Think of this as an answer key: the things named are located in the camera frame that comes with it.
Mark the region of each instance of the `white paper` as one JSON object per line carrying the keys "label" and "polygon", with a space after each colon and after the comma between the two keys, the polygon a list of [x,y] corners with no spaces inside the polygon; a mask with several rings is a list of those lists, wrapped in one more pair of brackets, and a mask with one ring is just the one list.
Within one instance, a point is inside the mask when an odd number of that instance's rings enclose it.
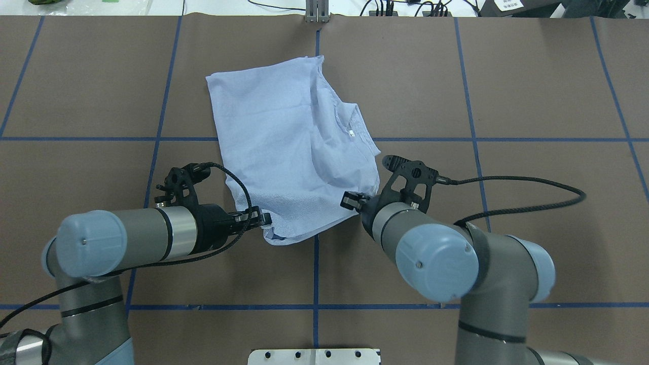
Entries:
{"label": "white paper", "polygon": [[520,0],[494,0],[494,2],[501,12],[523,7],[523,3]]}

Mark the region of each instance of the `light blue joint cap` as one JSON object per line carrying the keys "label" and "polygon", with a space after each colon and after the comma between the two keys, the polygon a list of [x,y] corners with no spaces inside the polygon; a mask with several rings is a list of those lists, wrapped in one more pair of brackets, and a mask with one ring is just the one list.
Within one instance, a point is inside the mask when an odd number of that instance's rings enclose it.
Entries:
{"label": "light blue joint cap", "polygon": [[71,277],[100,276],[119,265],[126,245],[121,220],[106,210],[93,210],[63,220],[56,236],[56,257]]}
{"label": "light blue joint cap", "polygon": [[133,339],[129,338],[124,341],[108,356],[101,359],[96,365],[134,365],[135,360],[133,357]]}
{"label": "light blue joint cap", "polygon": [[54,275],[51,271],[49,271],[49,268],[47,267],[47,255],[49,254],[49,248],[52,247],[54,240],[56,240],[56,237],[48,241],[45,245],[45,248],[43,249],[43,252],[41,252],[41,266],[43,266],[45,273],[48,274],[52,279],[54,279]]}
{"label": "light blue joint cap", "polygon": [[424,297],[447,302],[464,296],[478,277],[478,255],[464,236],[441,224],[424,224],[401,238],[397,268]]}
{"label": "light blue joint cap", "polygon": [[523,247],[530,254],[532,261],[534,261],[534,266],[536,266],[536,274],[539,280],[539,287],[536,290],[536,295],[532,298],[532,303],[538,303],[543,301],[550,295],[550,291],[554,286],[554,282],[557,279],[557,273],[554,269],[554,262],[552,262],[552,257],[550,254],[545,251],[545,249],[534,242],[521,240],[516,236],[509,236],[520,242]]}

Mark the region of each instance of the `black mount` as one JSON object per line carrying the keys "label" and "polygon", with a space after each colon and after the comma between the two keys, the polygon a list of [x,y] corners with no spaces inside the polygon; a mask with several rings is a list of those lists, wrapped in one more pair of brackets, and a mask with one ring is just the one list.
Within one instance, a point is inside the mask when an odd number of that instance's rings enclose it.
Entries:
{"label": "black mount", "polygon": [[228,236],[240,233],[248,222],[247,230],[271,224],[271,215],[262,213],[257,206],[242,212],[227,213],[216,204],[199,204],[194,185],[210,176],[211,167],[211,163],[205,162],[172,168],[164,179],[164,185],[156,185],[156,189],[164,192],[164,195],[155,197],[156,204],[185,207],[196,220],[198,235],[196,246],[190,254],[220,248]]}
{"label": "black mount", "polygon": [[[356,209],[361,213],[363,226],[370,235],[372,235],[372,224],[376,213],[388,204],[400,201],[426,213],[430,206],[433,185],[440,182],[439,172],[429,168],[421,161],[411,161],[400,156],[388,155],[383,158],[382,164],[392,173],[392,176],[380,195],[372,197],[359,192],[345,192],[343,200],[340,202],[341,207],[349,210]],[[406,185],[399,191],[393,190],[392,186],[400,176],[405,178]],[[426,187],[424,197],[415,193],[416,187],[420,184]]]}

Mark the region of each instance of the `metal bracket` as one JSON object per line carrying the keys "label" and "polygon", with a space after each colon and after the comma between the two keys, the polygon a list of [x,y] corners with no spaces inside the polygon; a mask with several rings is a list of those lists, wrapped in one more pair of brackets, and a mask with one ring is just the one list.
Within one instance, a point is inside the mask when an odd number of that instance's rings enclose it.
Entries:
{"label": "metal bracket", "polygon": [[306,0],[307,23],[327,23],[329,21],[329,0]]}
{"label": "metal bracket", "polygon": [[380,365],[379,349],[272,349],[254,350],[248,365]]}

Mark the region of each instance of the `wire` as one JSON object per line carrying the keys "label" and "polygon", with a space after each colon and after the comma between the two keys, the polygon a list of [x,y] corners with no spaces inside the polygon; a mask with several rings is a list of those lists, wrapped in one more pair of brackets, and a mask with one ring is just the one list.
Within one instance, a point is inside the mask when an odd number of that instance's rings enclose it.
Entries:
{"label": "wire", "polygon": [[[367,0],[365,5],[363,6],[363,9],[361,10],[361,14],[358,14],[358,16],[363,16],[363,13],[365,12],[365,9],[367,8],[367,5],[369,5],[369,3],[371,3],[371,2],[372,2],[372,0]],[[378,13],[378,3],[376,4],[376,12]]]}
{"label": "wire", "polygon": [[480,16],[480,7],[478,6],[478,0],[476,0],[476,4],[475,4],[475,5],[473,5],[473,3],[470,2],[469,0],[463,0],[463,1],[464,1],[465,3],[467,3],[467,4],[469,4],[469,5],[471,6],[471,8],[473,9],[473,11],[476,12],[476,15],[477,15],[477,16]]}
{"label": "wire", "polygon": [[435,4],[433,4],[432,1],[424,1],[423,3],[421,3],[421,4],[419,5],[419,8],[417,8],[417,11],[415,12],[415,16],[417,16],[417,15],[419,14],[419,11],[421,10],[421,7],[424,6],[424,5],[426,5],[426,4],[430,4],[430,12],[431,12],[431,13],[433,12],[434,7],[435,7]]}
{"label": "wire", "polygon": [[255,4],[255,5],[257,5],[257,6],[265,6],[265,7],[267,7],[267,8],[273,8],[273,9],[281,9],[281,10],[300,10],[300,11],[302,11],[302,12],[305,12],[305,11],[306,11],[306,9],[300,9],[300,8],[285,8],[285,7],[283,7],[283,6],[275,6],[275,5],[268,5],[268,4],[255,3],[255,2],[252,1],[252,0],[248,0],[248,2],[249,2],[250,4]]}
{"label": "wire", "polygon": [[541,184],[546,184],[550,186],[555,186],[556,188],[568,190],[569,192],[573,192],[577,195],[578,197],[566,201],[562,201],[560,203],[551,203],[551,204],[544,204],[544,205],[533,205],[530,207],[521,207],[521,208],[508,208],[508,209],[497,209],[497,210],[488,210],[486,212],[478,213],[478,214],[473,214],[472,216],[468,216],[465,218],[462,218],[458,220],[457,222],[453,223],[454,225],[459,225],[460,227],[466,226],[466,223],[468,221],[472,220],[477,220],[478,218],[484,218],[484,217],[489,217],[489,216],[499,216],[503,214],[518,214],[518,213],[527,213],[527,212],[539,212],[541,210],[550,210],[550,209],[557,209],[557,208],[563,208],[563,207],[569,207],[571,205],[575,205],[577,203],[582,202],[584,199],[586,199],[586,193],[581,191],[580,189],[573,188],[572,186],[566,185],[566,184],[561,184],[560,182],[556,181],[551,181],[551,180],[546,180],[546,179],[541,179],[538,177],[527,177],[527,176],[483,176],[483,177],[476,177],[473,179],[467,179],[467,180],[452,180],[447,177],[439,177],[438,178],[438,183],[444,184],[444,185],[462,185],[462,184],[469,184],[469,183],[475,183],[477,181],[487,181],[487,180],[511,180],[511,181],[531,181],[533,183],[541,183]]}
{"label": "wire", "polygon": [[6,323],[9,322],[13,317],[17,316],[18,314],[20,314],[21,312],[24,312],[27,309],[30,309],[31,307],[37,305],[38,303],[42,303],[42,302],[44,302],[44,301],[46,301],[48,299],[54,298],[55,296],[57,296],[59,294],[69,292],[70,290],[74,290],[74,289],[80,288],[82,286],[86,286],[88,284],[89,284],[89,282],[87,282],[87,281],[81,281],[81,282],[79,282],[77,284],[72,284],[72,285],[66,286],[65,288],[55,290],[54,292],[51,292],[50,294],[42,296],[42,297],[40,297],[40,298],[38,298],[38,299],[36,299],[34,301],[31,301],[31,302],[23,305],[22,307],[20,307],[20,308],[14,310],[13,312],[9,313],[7,315],[7,317],[5,317],[2,321],[0,321],[0,329],[2,327],[4,327],[6,325]]}

